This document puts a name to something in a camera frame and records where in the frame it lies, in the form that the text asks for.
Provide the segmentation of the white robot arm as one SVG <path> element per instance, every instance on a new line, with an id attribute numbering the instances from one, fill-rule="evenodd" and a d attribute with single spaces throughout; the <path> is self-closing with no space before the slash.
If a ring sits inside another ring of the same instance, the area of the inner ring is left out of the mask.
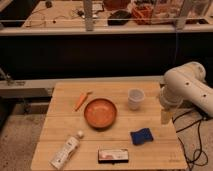
<path id="1" fill-rule="evenodd" d="M 163 107 L 161 123 L 168 124 L 177 108 L 187 100 L 213 118 L 213 88 L 205 84 L 206 70 L 199 62 L 188 62 L 169 69 L 159 92 Z"/>

